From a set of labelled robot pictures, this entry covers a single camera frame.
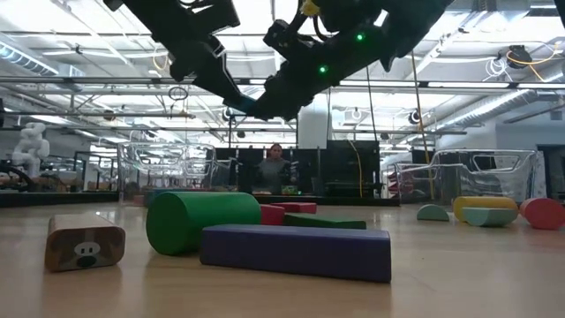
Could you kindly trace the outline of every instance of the white humanoid robot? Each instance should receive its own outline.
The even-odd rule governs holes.
[[[11,159],[13,164],[24,164],[30,178],[39,177],[41,159],[49,156],[49,142],[43,139],[45,125],[29,123],[19,134],[19,143],[14,149]]]

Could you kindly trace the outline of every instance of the person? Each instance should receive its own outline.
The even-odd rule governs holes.
[[[271,194],[281,194],[284,181],[284,176],[282,175],[289,167],[290,162],[283,159],[283,147],[275,143],[268,150],[267,158],[259,164],[261,184],[265,186]]]

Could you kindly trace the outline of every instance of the wooden floor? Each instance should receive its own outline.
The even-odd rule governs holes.
[[[50,216],[98,213],[127,230],[119,266],[50,274]],[[321,208],[390,231],[393,282],[220,269],[155,254],[140,208],[0,210],[0,317],[565,317],[565,233],[422,223],[414,208]]]

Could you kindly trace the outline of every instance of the wooden block with face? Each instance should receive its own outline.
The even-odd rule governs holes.
[[[60,215],[49,220],[45,268],[50,271],[111,266],[124,256],[125,231],[96,215]]]

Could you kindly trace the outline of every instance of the purple rectangular block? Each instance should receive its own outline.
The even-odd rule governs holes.
[[[217,225],[202,232],[205,265],[390,283],[387,231]]]

